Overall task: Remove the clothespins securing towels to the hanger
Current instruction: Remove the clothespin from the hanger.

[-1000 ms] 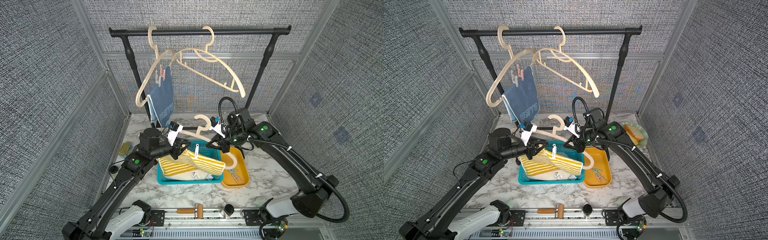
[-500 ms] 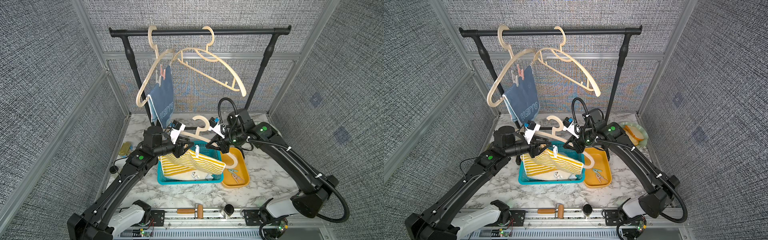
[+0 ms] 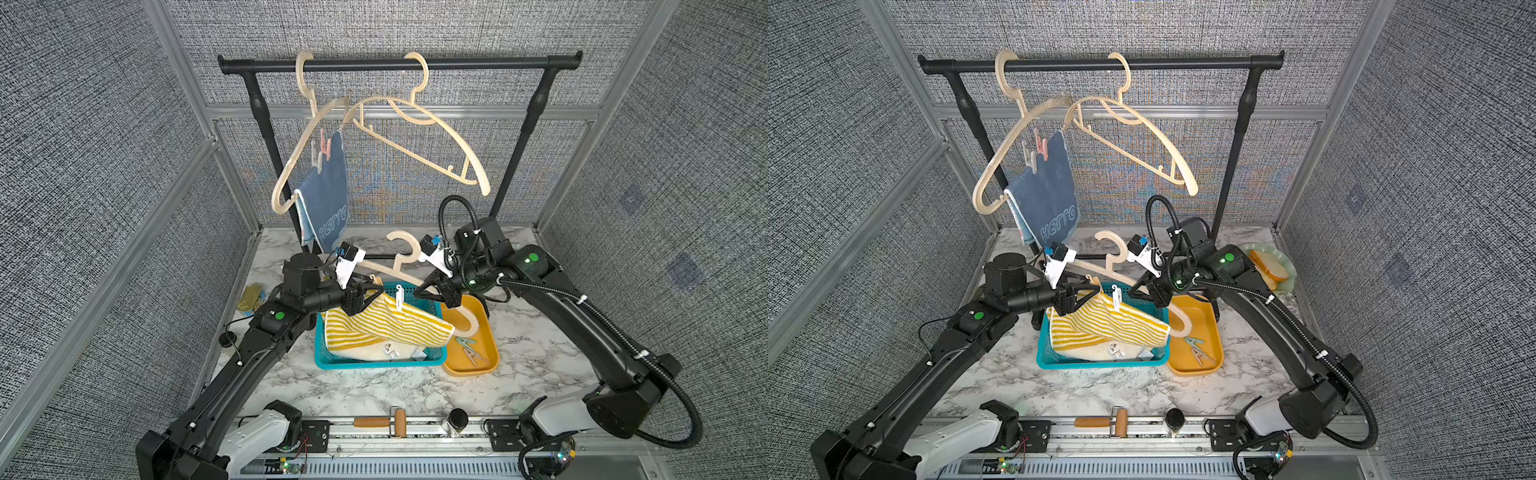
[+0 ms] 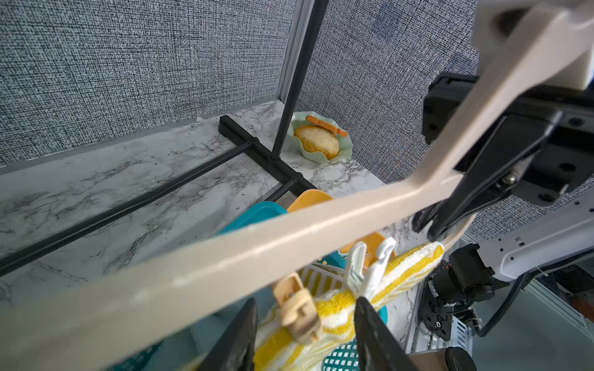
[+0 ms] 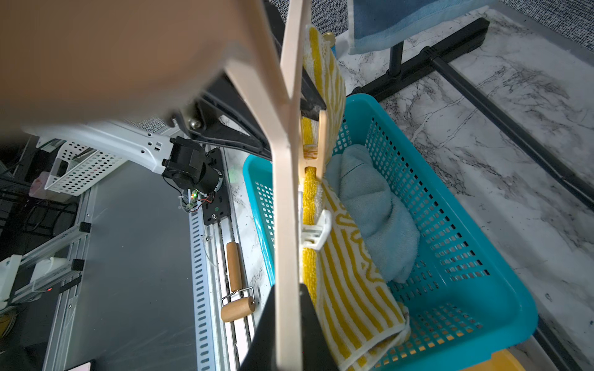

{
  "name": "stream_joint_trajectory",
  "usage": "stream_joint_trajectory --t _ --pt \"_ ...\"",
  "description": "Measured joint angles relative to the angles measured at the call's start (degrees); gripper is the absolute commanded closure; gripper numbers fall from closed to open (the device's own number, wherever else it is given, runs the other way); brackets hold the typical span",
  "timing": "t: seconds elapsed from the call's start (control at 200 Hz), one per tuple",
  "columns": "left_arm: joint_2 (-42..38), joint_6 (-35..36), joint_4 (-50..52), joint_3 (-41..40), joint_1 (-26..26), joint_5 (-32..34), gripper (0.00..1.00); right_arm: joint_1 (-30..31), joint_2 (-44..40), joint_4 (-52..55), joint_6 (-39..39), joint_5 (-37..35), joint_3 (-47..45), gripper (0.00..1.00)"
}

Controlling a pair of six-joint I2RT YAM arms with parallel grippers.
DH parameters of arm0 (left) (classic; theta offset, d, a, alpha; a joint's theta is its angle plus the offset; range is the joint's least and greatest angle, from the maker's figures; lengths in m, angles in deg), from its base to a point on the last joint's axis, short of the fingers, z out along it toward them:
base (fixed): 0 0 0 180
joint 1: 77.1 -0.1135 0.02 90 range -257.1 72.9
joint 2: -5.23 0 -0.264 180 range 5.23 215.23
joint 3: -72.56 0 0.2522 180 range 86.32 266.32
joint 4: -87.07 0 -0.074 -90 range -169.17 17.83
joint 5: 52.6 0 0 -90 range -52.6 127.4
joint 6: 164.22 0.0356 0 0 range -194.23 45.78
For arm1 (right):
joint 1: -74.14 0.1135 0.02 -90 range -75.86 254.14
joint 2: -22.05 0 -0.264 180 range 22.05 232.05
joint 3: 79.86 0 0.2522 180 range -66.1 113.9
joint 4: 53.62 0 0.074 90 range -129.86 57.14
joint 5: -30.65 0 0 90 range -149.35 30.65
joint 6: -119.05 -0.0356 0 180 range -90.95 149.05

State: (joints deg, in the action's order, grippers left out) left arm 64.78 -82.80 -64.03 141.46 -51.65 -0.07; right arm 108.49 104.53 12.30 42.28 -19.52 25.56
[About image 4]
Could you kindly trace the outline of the white clothespin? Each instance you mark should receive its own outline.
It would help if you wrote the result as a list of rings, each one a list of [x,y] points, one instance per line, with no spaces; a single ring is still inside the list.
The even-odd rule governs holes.
[[[368,246],[364,242],[357,242],[351,248],[343,272],[343,282],[355,298],[364,297],[371,301],[380,286],[396,245],[397,241],[393,237],[385,239],[376,249],[375,261],[366,271],[364,262]]]

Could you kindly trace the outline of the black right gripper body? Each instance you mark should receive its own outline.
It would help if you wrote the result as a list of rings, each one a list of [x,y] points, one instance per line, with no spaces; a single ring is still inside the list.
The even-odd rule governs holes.
[[[423,105],[422,135],[434,142],[474,87],[472,75],[439,74]],[[593,175],[593,89],[539,85],[519,96],[501,115],[520,121],[550,122],[547,142],[533,157],[510,193],[540,207],[580,187]]]

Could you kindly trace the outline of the yellow striped towel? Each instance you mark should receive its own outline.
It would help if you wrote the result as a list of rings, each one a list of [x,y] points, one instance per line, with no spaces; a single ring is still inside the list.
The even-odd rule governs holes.
[[[442,260],[440,243],[417,246],[388,263],[384,276],[369,300],[376,310],[418,284]],[[313,299],[322,324],[321,338],[311,345],[298,343],[281,325],[280,309],[273,304],[259,320],[255,339],[256,370],[311,370],[321,366],[331,352],[355,339],[356,297],[344,286]]]

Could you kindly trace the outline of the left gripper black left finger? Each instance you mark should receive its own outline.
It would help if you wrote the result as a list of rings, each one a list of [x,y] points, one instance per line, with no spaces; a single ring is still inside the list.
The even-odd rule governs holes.
[[[198,366],[199,371],[254,370],[257,328],[257,301],[255,298],[249,298]]]

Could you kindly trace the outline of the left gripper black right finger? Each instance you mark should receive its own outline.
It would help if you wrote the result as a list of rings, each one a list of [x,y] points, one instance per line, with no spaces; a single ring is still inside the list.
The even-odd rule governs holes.
[[[365,297],[356,301],[354,325],[360,370],[418,369]]]

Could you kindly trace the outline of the beige hanger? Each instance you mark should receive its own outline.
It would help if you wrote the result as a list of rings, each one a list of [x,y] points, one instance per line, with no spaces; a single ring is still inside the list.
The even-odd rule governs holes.
[[[456,164],[523,88],[509,69],[480,76],[415,172],[366,191],[390,224],[451,196]],[[306,215],[287,214],[151,259],[1,321],[4,370],[102,370],[326,252]]]

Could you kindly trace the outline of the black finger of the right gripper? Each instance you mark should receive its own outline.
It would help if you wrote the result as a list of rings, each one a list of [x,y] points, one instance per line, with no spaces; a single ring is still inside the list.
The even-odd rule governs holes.
[[[461,183],[439,207],[427,238],[441,240],[464,217],[508,197],[561,118],[560,111],[552,111],[544,117],[498,119]]]
[[[433,220],[439,211],[439,204],[435,203],[430,207],[417,212],[411,221],[411,228],[415,233],[421,232],[425,226]]]

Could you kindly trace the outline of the white right arm base mount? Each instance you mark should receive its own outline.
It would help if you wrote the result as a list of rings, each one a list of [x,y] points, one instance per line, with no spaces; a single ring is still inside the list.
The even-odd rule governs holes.
[[[556,271],[593,253],[593,191],[502,237],[450,250],[429,276],[419,300],[418,323],[444,341],[456,319],[484,337],[539,274]],[[481,325],[472,306],[510,291],[491,319]]]

